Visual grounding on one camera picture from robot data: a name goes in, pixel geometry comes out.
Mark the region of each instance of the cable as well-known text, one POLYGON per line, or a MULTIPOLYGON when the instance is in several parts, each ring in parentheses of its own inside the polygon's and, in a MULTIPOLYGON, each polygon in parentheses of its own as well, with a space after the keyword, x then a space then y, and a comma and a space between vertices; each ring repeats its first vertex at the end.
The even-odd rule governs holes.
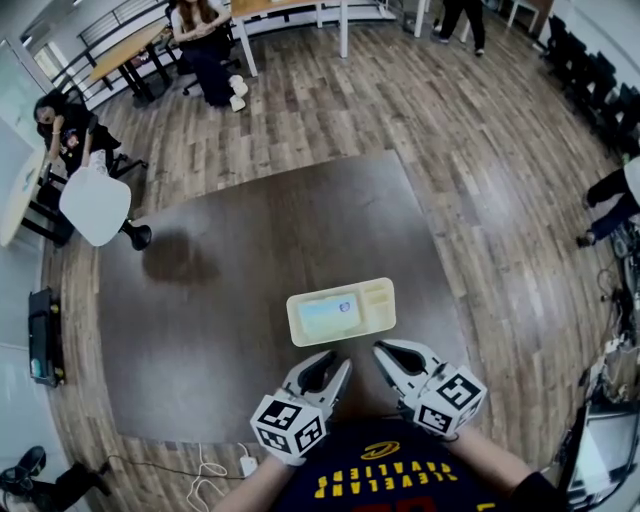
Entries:
POLYGON ((213 473, 213 476, 216 476, 216 477, 226 477, 228 473, 227 473, 227 469, 224 466, 221 466, 220 464, 217 464, 215 462, 205 462, 203 457, 202 457, 202 445, 200 443, 198 443, 198 448, 199 448, 199 451, 200 451, 200 467, 198 468, 198 478, 196 478, 193 482, 191 482, 191 490, 189 491, 189 494, 187 494, 187 503, 189 504, 189 506, 193 510, 196 510, 197 512, 202 512, 202 510, 200 508, 196 507, 191 502, 191 499, 190 499, 191 495, 194 494, 194 491, 195 491, 196 499, 200 503, 202 503, 204 505, 204 509, 205 509, 206 512, 210 512, 209 506, 207 505, 207 503, 199 495, 200 486, 202 484, 204 484, 204 483, 208 483, 216 491, 218 491, 218 494, 220 494, 220 496, 222 496, 223 498, 224 498, 224 493, 218 488, 218 486, 216 486, 216 484, 214 484, 210 480, 206 480, 206 478, 202 475, 202 469, 203 468, 204 469, 208 469, 209 471, 211 471, 213 473))
MULTIPOLYGON (((202 476, 202 473, 189 473, 188 471, 180 471, 179 469, 171 469, 165 466, 160 466, 158 464, 154 464, 153 462, 134 462, 132 460, 121 457, 120 455, 109 455, 107 457, 107 461, 111 459, 120 459, 127 464, 131 464, 132 466, 151 466, 157 469, 161 469, 162 471, 169 471, 170 473, 176 473, 178 475, 187 475, 187 476, 202 476)), ((244 480, 242 476, 228 476, 226 473, 224 475, 211 475, 207 476, 207 478, 224 478, 225 480, 244 480)))

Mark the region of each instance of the white cable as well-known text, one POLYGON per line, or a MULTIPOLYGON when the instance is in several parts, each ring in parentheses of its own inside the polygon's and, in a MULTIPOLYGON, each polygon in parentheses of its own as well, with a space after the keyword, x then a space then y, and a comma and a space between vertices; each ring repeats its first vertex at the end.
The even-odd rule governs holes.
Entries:
POLYGON ((249 450, 247 450, 247 447, 245 445, 243 445, 242 443, 238 443, 238 446, 242 447, 242 449, 244 450, 245 457, 250 457, 249 450))
POLYGON ((200 493, 200 486, 202 484, 204 484, 204 483, 208 483, 216 491, 218 491, 218 494, 220 494, 220 496, 222 496, 223 498, 224 498, 224 493, 216 486, 216 484, 214 484, 212 481, 206 479, 206 477, 208 475, 203 475, 202 474, 202 470, 203 469, 207 469, 207 470, 211 471, 211 473, 213 473, 211 476, 222 476, 222 477, 224 477, 224 476, 227 476, 229 473, 228 473, 228 471, 226 470, 226 468, 224 466, 221 466, 220 464, 218 464, 216 462, 205 462, 204 461, 204 459, 202 458, 202 445, 200 443, 198 443, 198 449, 200 450, 200 466, 198 467, 198 478, 196 478, 193 482, 191 482, 191 490, 189 491, 189 494, 187 494, 187 503, 189 504, 189 506, 193 510, 197 510, 197 512, 202 512, 201 508, 196 507, 191 502, 191 495, 193 494, 196 497, 196 499, 200 503, 202 503, 204 505, 205 512, 210 512, 209 506, 200 497, 200 494, 199 494, 200 493))

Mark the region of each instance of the white table leg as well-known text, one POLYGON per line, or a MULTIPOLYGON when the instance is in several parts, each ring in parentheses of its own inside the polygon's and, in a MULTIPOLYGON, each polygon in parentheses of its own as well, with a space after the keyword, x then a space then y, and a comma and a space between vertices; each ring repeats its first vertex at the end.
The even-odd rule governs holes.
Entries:
POLYGON ((236 27, 238 27, 238 33, 240 34, 240 42, 242 43, 244 56, 247 58, 247 64, 249 64, 249 71, 251 71, 251 76, 258 76, 256 63, 253 61, 253 53, 251 53, 251 46, 249 45, 249 38, 247 37, 247 30, 244 27, 244 20, 237 19, 234 21, 236 23, 236 27))
POLYGON ((347 58, 349 51, 349 0, 340 2, 340 57, 347 58))
POLYGON ((427 5, 427 0, 420 0, 418 2, 418 12, 416 13, 416 26, 413 29, 413 37, 420 37, 422 32, 422 21, 424 20, 424 10, 427 5))
POLYGON ((460 36, 460 41, 463 43, 467 42, 467 37, 469 37, 469 29, 471 28, 471 22, 467 20, 467 24, 464 26, 464 30, 462 31, 462 36, 460 36))

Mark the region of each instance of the wooden table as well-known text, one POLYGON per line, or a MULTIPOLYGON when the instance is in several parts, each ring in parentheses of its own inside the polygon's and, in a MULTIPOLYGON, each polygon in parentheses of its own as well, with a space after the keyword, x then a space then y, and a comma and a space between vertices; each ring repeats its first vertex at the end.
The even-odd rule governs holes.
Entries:
POLYGON ((467 362, 436 247, 395 152, 336 160, 214 192, 146 219, 144 253, 115 238, 100 258, 106 383, 121 434, 170 441, 255 440, 265 393, 321 350, 354 373, 337 417, 388 414, 381 337, 428 343, 467 362), (291 342, 291 295, 390 278, 394 329, 327 345, 291 342))
POLYGON ((129 37, 111 48, 98 60, 98 63, 96 67, 93 68, 89 78, 95 82, 117 69, 120 71, 120 74, 126 80, 127 84, 129 84, 129 87, 131 87, 131 90, 136 97, 144 97, 149 102, 155 100, 155 96, 149 89, 146 82, 138 74, 138 71, 131 62, 131 59, 138 55, 142 49, 146 49, 151 61, 158 69, 158 73, 162 77, 162 81, 168 86, 171 83, 171 78, 162 66, 155 48, 153 47, 154 39, 156 39, 166 27, 167 23, 165 21, 156 21, 155 23, 138 30, 138 32, 131 34, 129 37))
MULTIPOLYGON (((269 14, 276 11, 282 11, 285 9, 292 9, 294 7, 303 7, 305 5, 316 6, 316 16, 318 28, 322 27, 322 2, 319 0, 282 0, 281 2, 272 2, 271 0, 231 0, 231 16, 233 21, 238 27, 238 33, 240 35, 240 41, 242 42, 242 48, 249 64, 249 70, 251 76, 258 76, 258 70, 256 63, 253 60, 253 53, 251 53, 251 46, 249 45, 249 38, 247 36, 247 30, 244 21, 262 14, 269 14)), ((340 57, 347 58, 348 53, 348 5, 349 0, 340 1, 340 57)))

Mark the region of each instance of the jeans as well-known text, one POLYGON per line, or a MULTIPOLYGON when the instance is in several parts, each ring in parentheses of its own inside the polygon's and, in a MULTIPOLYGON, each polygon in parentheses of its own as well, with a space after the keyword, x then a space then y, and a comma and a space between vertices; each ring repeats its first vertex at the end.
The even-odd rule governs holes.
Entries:
POLYGON ((484 48, 484 24, 482 23, 481 0, 448 0, 445 6, 440 38, 449 39, 451 37, 463 9, 467 12, 467 18, 469 18, 469 23, 471 23, 476 50, 484 48))
POLYGON ((617 194, 622 194, 618 203, 611 208, 609 213, 591 224, 591 232, 596 240, 606 238, 629 217, 640 213, 640 206, 627 185, 624 169, 612 172, 591 187, 587 192, 587 202, 589 206, 593 207, 617 194))

